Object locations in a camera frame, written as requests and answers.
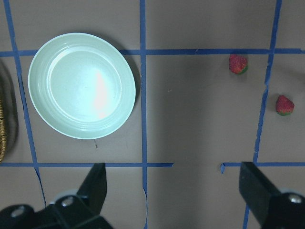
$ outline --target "dish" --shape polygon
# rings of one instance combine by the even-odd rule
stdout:
[[[67,33],[45,43],[30,65],[31,101],[58,132],[79,139],[120,128],[135,101],[135,83],[124,57],[103,39]]]

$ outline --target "red strawberry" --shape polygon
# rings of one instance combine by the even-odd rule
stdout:
[[[294,111],[295,105],[284,95],[280,95],[277,98],[275,108],[279,115],[285,116],[290,115]]]
[[[237,75],[243,74],[248,69],[248,60],[243,56],[230,54],[229,68]]]

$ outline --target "metal bolt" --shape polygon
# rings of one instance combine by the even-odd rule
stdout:
[[[288,198],[292,203],[296,203],[296,204],[302,203],[302,198],[297,194],[290,194]]]
[[[20,216],[24,213],[24,206],[20,206],[19,208],[15,209],[10,216],[13,218]]]
[[[61,205],[63,207],[67,207],[67,206],[70,206],[73,202],[74,202],[73,197],[68,197],[62,201]]]

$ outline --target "plate center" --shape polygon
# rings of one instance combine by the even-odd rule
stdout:
[[[69,51],[52,62],[49,81],[54,103],[69,118],[95,122],[119,103],[121,81],[113,65],[99,53]]]

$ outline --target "plate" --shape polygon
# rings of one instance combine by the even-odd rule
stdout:
[[[113,133],[135,101],[134,78],[124,57],[85,33],[64,34],[44,44],[30,65],[28,85],[42,119],[78,139]]]

